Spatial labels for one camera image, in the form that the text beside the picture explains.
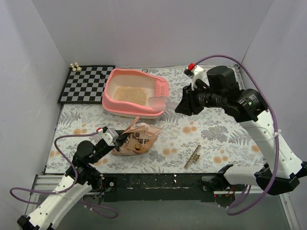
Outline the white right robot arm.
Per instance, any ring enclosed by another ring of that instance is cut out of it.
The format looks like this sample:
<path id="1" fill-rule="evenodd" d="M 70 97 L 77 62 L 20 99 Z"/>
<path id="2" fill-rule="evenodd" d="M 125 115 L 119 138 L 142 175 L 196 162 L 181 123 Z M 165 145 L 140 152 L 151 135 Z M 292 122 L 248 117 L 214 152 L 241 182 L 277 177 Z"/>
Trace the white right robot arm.
<path id="1" fill-rule="evenodd" d="M 293 153 L 280 132 L 274 129 L 272 112 L 261 94 L 253 89 L 240 89 L 234 71 L 226 66 L 204 71 L 191 63 L 184 73 L 192 82 L 183 88 L 175 112 L 191 116 L 204 108 L 222 108 L 251 136 L 266 160 L 262 167 L 228 164 L 202 183 L 206 190 L 226 191 L 237 184 L 265 190 L 272 182 L 267 192 L 270 195 L 293 191 L 299 185 L 299 178 L 306 176 L 307 163 Z"/>

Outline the orange cat litter bag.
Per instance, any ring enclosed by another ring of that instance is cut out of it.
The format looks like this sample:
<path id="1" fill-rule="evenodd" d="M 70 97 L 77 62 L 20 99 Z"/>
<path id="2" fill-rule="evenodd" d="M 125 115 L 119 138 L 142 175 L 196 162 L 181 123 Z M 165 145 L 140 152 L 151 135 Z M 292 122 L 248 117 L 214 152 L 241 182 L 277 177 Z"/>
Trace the orange cat litter bag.
<path id="1" fill-rule="evenodd" d="M 157 140 L 162 129 L 147 123 L 138 123 L 140 118 L 137 116 L 132 123 L 124 130 L 123 135 L 127 138 L 120 151 L 113 149 L 111 153 L 117 156 L 133 156 L 147 152 Z"/>

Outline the clear plastic litter scoop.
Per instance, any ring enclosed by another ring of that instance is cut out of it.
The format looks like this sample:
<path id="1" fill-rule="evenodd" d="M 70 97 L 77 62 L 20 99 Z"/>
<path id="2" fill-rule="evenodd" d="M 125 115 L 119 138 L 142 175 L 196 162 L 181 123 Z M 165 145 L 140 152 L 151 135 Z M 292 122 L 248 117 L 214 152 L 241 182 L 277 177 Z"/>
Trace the clear plastic litter scoop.
<path id="1" fill-rule="evenodd" d="M 166 96 L 157 96 L 148 98 L 148 104 L 156 111 L 175 110 L 179 105 L 178 102 L 174 102 Z"/>

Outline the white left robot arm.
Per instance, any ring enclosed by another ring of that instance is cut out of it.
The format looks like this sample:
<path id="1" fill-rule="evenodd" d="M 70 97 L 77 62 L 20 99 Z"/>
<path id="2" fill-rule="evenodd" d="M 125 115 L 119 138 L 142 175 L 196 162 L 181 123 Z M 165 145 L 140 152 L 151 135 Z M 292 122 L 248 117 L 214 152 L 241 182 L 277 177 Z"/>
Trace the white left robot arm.
<path id="1" fill-rule="evenodd" d="M 22 230 L 54 230 L 68 211 L 88 192 L 101 192 L 106 179 L 92 165 L 117 146 L 104 140 L 96 145 L 82 141 L 56 188 L 29 215 L 17 220 Z"/>

